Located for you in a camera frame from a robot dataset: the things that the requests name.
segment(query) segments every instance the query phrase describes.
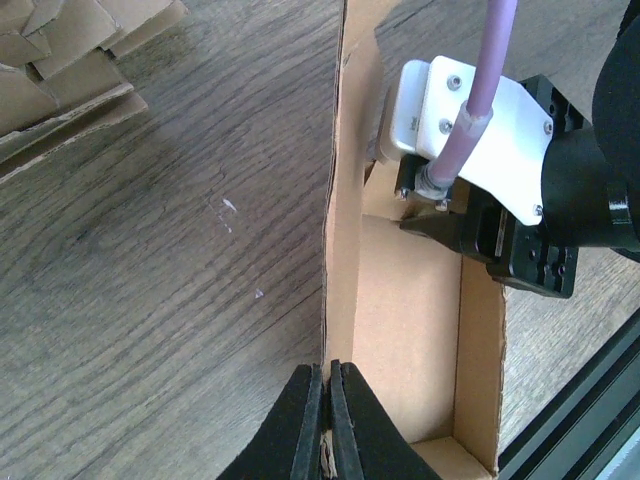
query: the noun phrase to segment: white mark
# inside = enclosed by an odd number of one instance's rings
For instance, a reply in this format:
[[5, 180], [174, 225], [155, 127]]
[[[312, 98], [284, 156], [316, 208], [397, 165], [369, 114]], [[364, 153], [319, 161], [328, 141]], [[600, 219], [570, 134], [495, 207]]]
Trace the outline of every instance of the white mark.
[[233, 230], [231, 230], [231, 227], [227, 224], [227, 222], [224, 221], [224, 218], [222, 218], [222, 215], [218, 214], [218, 220], [222, 222], [222, 224], [227, 228], [227, 231], [229, 233], [233, 232]]
[[222, 199], [222, 203], [224, 203], [227, 207], [229, 207], [234, 212], [238, 213], [238, 209], [236, 208], [236, 206], [233, 203], [231, 203], [230, 200], [227, 200], [226, 198], [223, 198]]

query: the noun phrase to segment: wooden floor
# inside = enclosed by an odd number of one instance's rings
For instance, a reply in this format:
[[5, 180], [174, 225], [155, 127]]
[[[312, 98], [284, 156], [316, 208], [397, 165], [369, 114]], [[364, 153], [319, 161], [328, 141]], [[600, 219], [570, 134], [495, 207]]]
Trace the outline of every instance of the wooden floor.
[[[148, 114], [0, 189], [0, 478], [212, 478], [320, 355], [340, 2], [184, 0], [121, 61]], [[625, 0], [522, 2], [507, 73], [588, 113]], [[378, 29], [473, 62], [483, 2]], [[571, 302], [509, 292], [502, 446], [640, 307], [640, 269], [581, 253]]]

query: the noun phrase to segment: black motor housing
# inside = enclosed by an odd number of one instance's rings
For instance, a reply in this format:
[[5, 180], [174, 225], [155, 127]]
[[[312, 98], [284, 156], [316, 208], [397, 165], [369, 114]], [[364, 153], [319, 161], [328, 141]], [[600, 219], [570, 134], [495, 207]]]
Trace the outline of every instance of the black motor housing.
[[555, 136], [544, 159], [542, 201], [554, 244], [640, 251], [640, 190], [605, 159], [592, 128]]

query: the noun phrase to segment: white plastic mount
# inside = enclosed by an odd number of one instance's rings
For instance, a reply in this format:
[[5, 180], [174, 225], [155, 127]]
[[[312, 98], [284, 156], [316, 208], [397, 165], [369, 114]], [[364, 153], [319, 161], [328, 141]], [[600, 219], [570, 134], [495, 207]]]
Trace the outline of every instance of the white plastic mount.
[[[411, 60], [391, 86], [378, 134], [378, 160], [438, 157], [469, 98], [475, 67], [439, 56]], [[459, 82], [452, 82], [457, 77]], [[500, 77], [493, 118], [460, 177], [491, 193], [524, 225], [542, 220], [542, 164], [553, 120], [519, 83]]]

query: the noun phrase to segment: screw head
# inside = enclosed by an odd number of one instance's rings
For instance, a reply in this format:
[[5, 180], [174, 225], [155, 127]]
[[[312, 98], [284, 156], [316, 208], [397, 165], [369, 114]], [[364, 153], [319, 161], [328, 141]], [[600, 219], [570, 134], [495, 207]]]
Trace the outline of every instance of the screw head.
[[449, 135], [451, 130], [453, 130], [453, 123], [451, 123], [451, 120], [447, 120], [446, 118], [440, 120], [440, 131], [442, 133]]
[[456, 90], [458, 90], [461, 85], [462, 85], [462, 80], [460, 79], [459, 76], [451, 75], [449, 78], [447, 78], [447, 87], [449, 87], [449, 90], [451, 90], [452, 92], [455, 92]]

